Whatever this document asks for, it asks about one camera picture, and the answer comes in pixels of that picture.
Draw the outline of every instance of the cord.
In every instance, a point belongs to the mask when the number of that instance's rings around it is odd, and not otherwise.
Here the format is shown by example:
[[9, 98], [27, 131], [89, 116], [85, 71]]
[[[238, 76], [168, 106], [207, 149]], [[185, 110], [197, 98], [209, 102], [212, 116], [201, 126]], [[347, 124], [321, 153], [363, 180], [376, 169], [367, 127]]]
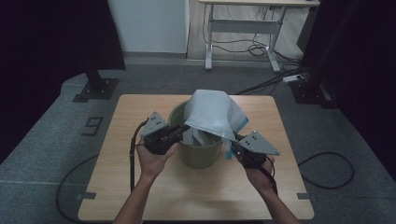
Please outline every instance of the cord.
[[252, 91], [255, 91], [257, 89], [260, 89], [260, 88], [263, 88], [263, 87], [267, 87], [267, 86], [270, 86], [270, 85], [273, 85], [273, 84], [276, 84], [277, 82], [282, 80], [282, 78], [285, 77], [286, 75], [300, 73], [301, 71], [304, 71], [304, 68], [300, 68], [299, 67], [299, 68], [296, 68], [296, 69], [291, 69], [289, 71], [285, 71], [285, 72], [277, 75], [276, 77], [272, 77], [272, 78], [264, 81], [263, 83], [261, 83], [259, 85], [247, 88], [247, 89], [242, 90], [242, 91], [239, 91], [239, 92], [235, 93], [234, 95], [241, 95], [241, 94], [244, 94], [244, 93], [251, 94]]
[[350, 175], [349, 179], [347, 181], [345, 181], [344, 183], [339, 184], [339, 185], [335, 185], [335, 186], [323, 186], [323, 185], [320, 185], [318, 183], [315, 183], [314, 181], [312, 181], [311, 179], [309, 179], [305, 175], [301, 175], [303, 177], [303, 179], [306, 180], [307, 182], [311, 183], [312, 185], [314, 185], [316, 187], [319, 187], [319, 188], [322, 188], [322, 189], [340, 189], [340, 188], [346, 186], [347, 184], [349, 184], [353, 180], [353, 177], [355, 176], [355, 169], [353, 168], [352, 163], [346, 157], [344, 157], [341, 154], [338, 154], [336, 152], [321, 152], [321, 153], [315, 154], [315, 155], [307, 158], [306, 160], [298, 163], [297, 165], [300, 167], [301, 165], [303, 165], [304, 163], [306, 163], [308, 161], [311, 161], [315, 157], [318, 157], [318, 156], [321, 156], [321, 155], [326, 155], [326, 154], [332, 154], [332, 155], [338, 156], [341, 159], [343, 159], [344, 161], [346, 161], [346, 163], [349, 165], [349, 167], [350, 167], [350, 169], [352, 171], [352, 174]]
[[[205, 10], [204, 10], [203, 25], [202, 25], [202, 34], [203, 34], [205, 43], [208, 44], [207, 41], [206, 41], [206, 37], [205, 37], [205, 17], [206, 17], [206, 8], [207, 8], [207, 5], [205, 5]], [[266, 46], [265, 46], [263, 43], [254, 40], [255, 37], [256, 37], [256, 35], [253, 37], [253, 39], [240, 39], [240, 40], [231, 40], [231, 41], [217, 41], [217, 40], [213, 40], [213, 39], [212, 39], [212, 42], [214, 42], [214, 43], [219, 43], [219, 44], [230, 44], [230, 43], [236, 43], [236, 42], [247, 42], [247, 41], [251, 41], [251, 42], [253, 42], [253, 45], [254, 45], [255, 43], [257, 43], [257, 44], [259, 44], [259, 45], [264, 46], [264, 48], [265, 48]], [[217, 45], [212, 45], [212, 47], [213, 47], [213, 48], [222, 49], [222, 50], [227, 51], [227, 52], [230, 52], [230, 53], [246, 53], [246, 52], [250, 52], [250, 54], [252, 54], [253, 56], [262, 56], [262, 55], [263, 55], [263, 54], [259, 54], [259, 55], [254, 54], [254, 53], [252, 52], [252, 50], [255, 49], [254, 46], [250, 46], [250, 47], [249, 47], [248, 49], [246, 49], [246, 50], [229, 50], [229, 49], [225, 49], [225, 48], [222, 48], [222, 47], [220, 47], [220, 46], [217, 46]]]
[[272, 165], [272, 167], [273, 167], [272, 177], [275, 177], [275, 166], [274, 166], [274, 162], [271, 161], [270, 158], [269, 158], [267, 155], [265, 155], [265, 157], [267, 158], [267, 160], [268, 160], [269, 162], [271, 162], [271, 165]]
[[145, 126], [149, 121], [149, 118], [147, 118], [145, 121], [141, 122], [139, 126], [137, 126], [136, 130], [134, 130], [134, 136], [131, 139], [131, 148], [129, 151], [129, 163], [130, 163], [130, 188], [131, 192], [134, 189], [134, 149], [136, 146], [139, 146], [140, 144], [136, 144], [136, 137], [137, 134], [139, 133], [139, 130]]
[[230, 16], [230, 18], [233, 19], [233, 16], [230, 13], [230, 5], [227, 5], [227, 11], [228, 11], [228, 15]]
[[60, 194], [61, 194], [61, 188], [62, 188], [62, 185], [64, 184], [64, 181], [67, 179], [67, 177], [69, 177], [75, 170], [77, 170], [77, 168], [78, 167], [80, 167], [81, 165], [83, 165], [84, 163], [86, 163], [87, 161], [90, 161], [90, 160], [92, 160], [92, 159], [94, 159], [94, 158], [96, 158], [96, 157], [98, 157], [99, 156], [99, 154], [96, 154], [96, 155], [94, 155], [94, 156], [92, 156], [92, 157], [89, 157], [87, 160], [85, 160], [85, 161], [82, 161], [81, 163], [79, 163], [77, 166], [75, 166], [72, 170], [70, 170], [65, 176], [64, 176], [64, 178], [62, 179], [62, 181], [61, 181], [61, 183], [59, 184], [59, 186], [58, 186], [58, 189], [57, 189], [57, 191], [56, 191], [56, 208], [58, 209], [58, 212], [64, 217], [64, 218], [66, 218], [67, 220], [69, 220], [69, 221], [71, 221], [71, 222], [75, 222], [75, 223], [111, 223], [111, 222], [107, 222], [107, 221], [82, 221], [82, 220], [77, 220], [77, 219], [74, 219], [74, 218], [72, 218], [72, 217], [69, 217], [63, 210], [62, 210], [62, 208], [61, 208], [61, 204], [60, 204]]

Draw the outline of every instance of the table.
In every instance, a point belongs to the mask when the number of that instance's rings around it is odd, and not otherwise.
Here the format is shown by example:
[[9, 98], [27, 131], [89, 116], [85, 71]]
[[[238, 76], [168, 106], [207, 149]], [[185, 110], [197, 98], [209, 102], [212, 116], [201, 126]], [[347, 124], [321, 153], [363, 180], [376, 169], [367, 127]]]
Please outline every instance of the table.
[[[318, 7], [318, 0], [199, 0], [200, 3], [210, 5], [206, 44], [205, 69], [212, 69], [212, 33], [244, 33], [244, 34], [268, 34], [272, 35], [269, 47], [266, 47], [267, 56], [274, 69], [280, 72], [274, 49], [277, 38], [282, 27], [287, 7]], [[237, 21], [237, 20], [215, 20], [213, 19], [214, 5], [238, 5], [238, 6], [272, 6], [282, 7], [277, 21]]]
[[[281, 153], [276, 157], [279, 197], [299, 219], [314, 211], [296, 164], [288, 137], [271, 96], [232, 96], [249, 118], [241, 134], [260, 132]], [[122, 95], [114, 112], [87, 192], [78, 212], [82, 220], [113, 220], [130, 194], [129, 149], [137, 125], [157, 111], [167, 119], [189, 95]], [[140, 175], [135, 156], [135, 176]], [[225, 149], [216, 163], [196, 170], [171, 157], [154, 183], [143, 220], [253, 220], [271, 219], [257, 191], [250, 185], [236, 158], [225, 160]]]

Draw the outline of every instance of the hand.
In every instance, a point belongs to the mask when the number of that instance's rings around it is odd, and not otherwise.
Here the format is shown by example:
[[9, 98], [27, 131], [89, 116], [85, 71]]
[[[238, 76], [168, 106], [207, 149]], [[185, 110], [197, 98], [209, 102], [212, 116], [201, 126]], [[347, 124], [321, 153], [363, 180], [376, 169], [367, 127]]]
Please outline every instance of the hand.
[[[272, 163], [275, 162], [273, 156], [268, 156]], [[272, 173], [273, 165], [271, 162], [267, 160], [262, 164], [262, 167], [268, 173]], [[265, 176], [260, 170], [258, 169], [246, 169], [247, 179], [250, 181], [251, 185], [259, 192], [259, 193], [267, 193], [267, 192], [274, 192], [271, 187], [271, 181]]]
[[154, 180], [163, 171], [166, 161], [175, 154], [179, 148], [178, 143], [175, 143], [168, 149], [165, 155], [155, 155], [144, 147], [142, 138], [140, 138], [138, 145], [136, 151], [139, 155], [140, 167], [142, 170], [140, 176], [148, 177], [150, 180]]

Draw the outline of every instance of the wall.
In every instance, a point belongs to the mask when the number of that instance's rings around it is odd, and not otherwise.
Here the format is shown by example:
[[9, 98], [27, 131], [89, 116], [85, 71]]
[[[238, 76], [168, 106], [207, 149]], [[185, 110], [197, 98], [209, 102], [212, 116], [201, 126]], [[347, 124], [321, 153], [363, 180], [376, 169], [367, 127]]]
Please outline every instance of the wall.
[[108, 0], [122, 51], [186, 53], [189, 0]]

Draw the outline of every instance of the cable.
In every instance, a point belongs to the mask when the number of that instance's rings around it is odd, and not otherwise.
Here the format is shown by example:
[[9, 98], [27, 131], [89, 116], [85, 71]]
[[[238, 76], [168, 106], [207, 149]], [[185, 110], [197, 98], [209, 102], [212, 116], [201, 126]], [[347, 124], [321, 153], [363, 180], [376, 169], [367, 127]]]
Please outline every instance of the cable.
[[78, 167], [80, 167], [81, 165], [83, 165], [85, 162], [90, 161], [96, 157], [98, 157], [99, 154], [96, 154], [92, 157], [89, 157], [87, 160], [82, 161], [81, 163], [79, 163], [77, 166], [75, 166], [72, 170], [70, 170], [62, 179], [61, 183], [58, 186], [58, 189], [56, 191], [56, 208], [58, 209], [58, 212], [67, 220], [71, 221], [71, 222], [75, 222], [75, 223], [111, 223], [108, 221], [82, 221], [82, 220], [77, 220], [77, 219], [73, 219], [72, 217], [69, 217], [61, 208], [61, 204], [60, 204], [60, 194], [61, 194], [61, 188], [62, 185], [64, 184], [64, 181], [67, 179], [67, 177], [69, 177], [75, 170], [77, 170]]
[[131, 148], [129, 151], [129, 163], [130, 163], [130, 188], [131, 192], [134, 189], [134, 149], [136, 147], [136, 137], [137, 134], [139, 133], [139, 130], [145, 126], [149, 121], [149, 118], [147, 118], [145, 121], [141, 122], [139, 126], [137, 126], [136, 130], [134, 130], [134, 136], [131, 139]]
[[336, 156], [342, 158], [344, 161], [346, 161], [346, 163], [350, 166], [350, 169], [351, 169], [351, 171], [352, 171], [352, 174], [351, 174], [351, 176], [349, 177], [349, 179], [348, 179], [347, 181], [345, 181], [344, 183], [339, 184], [339, 185], [336, 185], [336, 186], [323, 186], [323, 185], [320, 185], [320, 184], [318, 184], [318, 183], [315, 183], [314, 181], [312, 181], [311, 179], [309, 179], [309, 178], [306, 177], [305, 175], [301, 174], [301, 176], [303, 177], [303, 179], [306, 180], [307, 182], [311, 183], [312, 185], [314, 185], [314, 186], [316, 186], [316, 187], [319, 187], [319, 188], [322, 188], [322, 189], [340, 189], [340, 188], [346, 186], [347, 184], [349, 184], [349, 183], [353, 180], [353, 177], [355, 176], [355, 169], [353, 168], [352, 163], [351, 163], [347, 158], [345, 158], [344, 156], [342, 156], [341, 154], [338, 154], [338, 153], [335, 153], [335, 152], [321, 152], [321, 153], [318, 153], [318, 154], [316, 154], [316, 155], [313, 155], [313, 156], [309, 157], [308, 159], [306, 159], [306, 160], [304, 160], [304, 161], [298, 163], [297, 165], [300, 167], [301, 165], [303, 165], [304, 163], [306, 163], [306, 162], [308, 162], [308, 161], [311, 161], [311, 160], [314, 159], [315, 157], [318, 157], [318, 156], [321, 156], [321, 155], [325, 155], [325, 154], [336, 155]]
[[228, 15], [231, 17], [231, 19], [233, 19], [233, 16], [230, 13], [230, 5], [227, 5], [227, 11], [228, 11]]
[[274, 85], [274, 87], [270, 90], [270, 92], [268, 92], [268, 95], [272, 95], [272, 93], [274, 92], [277, 84], [279, 84], [280, 80]]
[[247, 92], [251, 93], [251, 91], [255, 91], [257, 89], [276, 84], [277, 82], [282, 80], [282, 78], [285, 77], [287, 74], [299, 73], [301, 71], [304, 71], [304, 68], [296, 68], [296, 69], [291, 69], [289, 71], [285, 71], [285, 72], [277, 75], [276, 77], [270, 78], [270, 79], [264, 81], [263, 83], [261, 83], [259, 85], [247, 88], [247, 89], [242, 90], [242, 91], [239, 91], [239, 92], [235, 93], [234, 95], [241, 95], [241, 94], [244, 94], [244, 93], [247, 93]]
[[272, 165], [272, 167], [273, 167], [273, 174], [272, 174], [272, 177], [275, 177], [275, 166], [274, 166], [274, 162], [271, 161], [270, 158], [269, 158], [267, 155], [265, 155], [265, 157], [267, 158], [267, 160], [268, 160], [269, 162], [271, 162], [271, 165]]
[[[202, 25], [202, 34], [203, 34], [205, 43], [208, 44], [207, 41], [206, 41], [206, 37], [205, 37], [205, 17], [206, 17], [206, 8], [207, 8], [207, 5], [205, 5], [205, 10], [204, 10], [203, 25]], [[257, 44], [263, 45], [263, 46], [265, 47], [265, 45], [264, 45], [263, 43], [254, 40], [254, 37], [253, 37], [253, 39], [240, 39], [240, 40], [230, 40], [230, 41], [217, 41], [217, 40], [213, 40], [213, 39], [212, 39], [212, 42], [218, 43], [218, 44], [230, 44], [230, 43], [247, 42], [247, 41], [251, 41], [251, 42], [253, 42], [253, 43], [257, 43]], [[227, 51], [227, 52], [230, 52], [230, 53], [246, 53], [246, 52], [250, 52], [250, 54], [252, 54], [253, 56], [262, 56], [261, 54], [260, 54], [260, 55], [255, 55], [254, 53], [252, 53], [252, 52], [251, 52], [251, 49], [250, 49], [251, 46], [249, 47], [249, 49], [246, 49], [246, 50], [229, 50], [229, 49], [225, 49], [225, 48], [223, 48], [223, 47], [217, 46], [217, 45], [212, 45], [212, 47], [213, 47], [213, 48], [222, 49], [222, 50]]]
[[[266, 45], [264, 45], [264, 44], [261, 43], [261, 42], [258, 42], [258, 41], [256, 41], [256, 40], [254, 40], [256, 37], [257, 37], [257, 34], [255, 34], [255, 35], [253, 36], [253, 39], [251, 40], [252, 45], [250, 45], [247, 49], [248, 49], [249, 53], [250, 53], [251, 55], [253, 55], [253, 56], [263, 56], [263, 55], [265, 55], [265, 54], [267, 53], [267, 51], [266, 51], [266, 49], [265, 49]], [[253, 50], [254, 50], [254, 49], [259, 49], [259, 50], [262, 51], [262, 53], [261, 53], [261, 54], [255, 54], [255, 53], [253, 53]]]

